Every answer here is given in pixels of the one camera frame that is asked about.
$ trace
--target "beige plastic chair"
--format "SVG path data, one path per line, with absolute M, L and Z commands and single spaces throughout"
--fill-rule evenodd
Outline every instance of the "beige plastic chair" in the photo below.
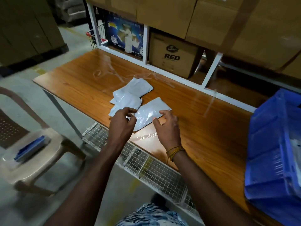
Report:
M 56 192 L 35 185 L 36 180 L 50 169 L 66 152 L 70 152 L 85 161 L 86 155 L 69 139 L 50 128 L 16 93 L 0 87 L 0 94 L 10 97 L 25 110 L 42 127 L 38 132 L 51 138 L 49 144 L 25 163 L 11 170 L 4 161 L 0 162 L 0 173 L 18 191 L 43 196 L 51 196 Z M 30 133 L 11 120 L 0 110 L 0 146 L 9 151 L 24 143 L 35 140 L 37 133 Z

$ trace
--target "grey floor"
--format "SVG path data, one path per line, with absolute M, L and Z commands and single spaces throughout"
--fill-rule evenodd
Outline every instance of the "grey floor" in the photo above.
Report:
M 87 24 L 71 29 L 63 27 L 59 27 L 59 29 L 70 51 L 39 64 L 40 69 L 50 71 L 92 49 L 90 41 L 85 35 L 85 32 L 89 30 Z M 81 139 L 40 87 L 31 81 L 39 76 L 36 69 L 29 68 L 2 78 L 0 79 L 0 86 L 20 95 L 50 127 L 81 147 L 88 155 L 88 163 L 85 167 L 87 169 L 89 162 L 97 152 L 82 144 Z M 81 133 L 94 123 L 91 118 L 72 106 L 59 99 L 58 101 Z M 11 99 L 3 95 L 0 95 L 0 108 L 24 128 L 30 131 L 39 129 L 39 125 L 34 120 L 14 104 Z M 0 154 L 2 157 L 5 151 L 0 150 Z M 65 154 L 55 166 L 37 181 L 39 186 L 51 190 L 56 190 L 64 185 L 58 194 L 50 198 L 30 194 L 22 197 L 0 176 L 0 225 L 42 225 L 68 196 L 84 171 L 79 172 L 79 162 L 73 155 Z M 153 194 L 154 191 L 148 186 L 118 166 L 114 166 L 95 225 L 115 225 L 121 218 L 135 211 L 142 204 L 148 203 Z M 201 225 L 172 203 L 167 203 L 167 206 L 177 211 L 188 224 Z

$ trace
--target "wooden table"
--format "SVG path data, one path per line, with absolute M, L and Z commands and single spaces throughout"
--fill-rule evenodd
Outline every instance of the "wooden table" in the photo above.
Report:
M 265 225 L 281 225 L 248 205 L 244 197 L 247 134 L 251 113 L 228 104 L 148 69 L 106 53 L 93 50 L 33 81 L 44 90 L 69 103 L 95 121 L 109 127 L 112 92 L 133 77 L 143 77 L 153 91 L 142 97 L 145 104 L 160 97 L 175 115 L 183 147 L 188 155 L 243 210 Z M 55 98 L 47 93 L 54 103 Z M 212 105 L 206 113 L 210 102 Z M 157 137 L 134 141 L 154 133 L 153 124 L 134 133 L 134 144 L 167 163 L 167 155 Z M 172 162 L 169 166 L 176 168 Z

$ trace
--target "hexagon logo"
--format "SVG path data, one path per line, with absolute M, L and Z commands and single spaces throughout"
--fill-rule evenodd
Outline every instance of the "hexagon logo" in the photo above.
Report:
M 113 35 L 113 36 L 111 36 L 111 40 L 112 40 L 112 43 L 113 44 L 118 44 L 118 41 L 117 41 L 117 38 Z

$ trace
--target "hand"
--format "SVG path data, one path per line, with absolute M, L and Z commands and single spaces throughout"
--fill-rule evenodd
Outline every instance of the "hand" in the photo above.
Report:
M 136 112 L 137 109 L 125 107 L 115 113 L 109 127 L 108 144 L 117 146 L 120 151 L 122 150 L 133 133 L 137 119 L 131 113 Z
M 154 118 L 153 125 L 155 126 L 161 144 L 168 151 L 173 147 L 181 145 L 178 117 L 168 110 L 160 110 L 159 113 L 165 116 L 166 122 L 161 125 L 159 120 Z

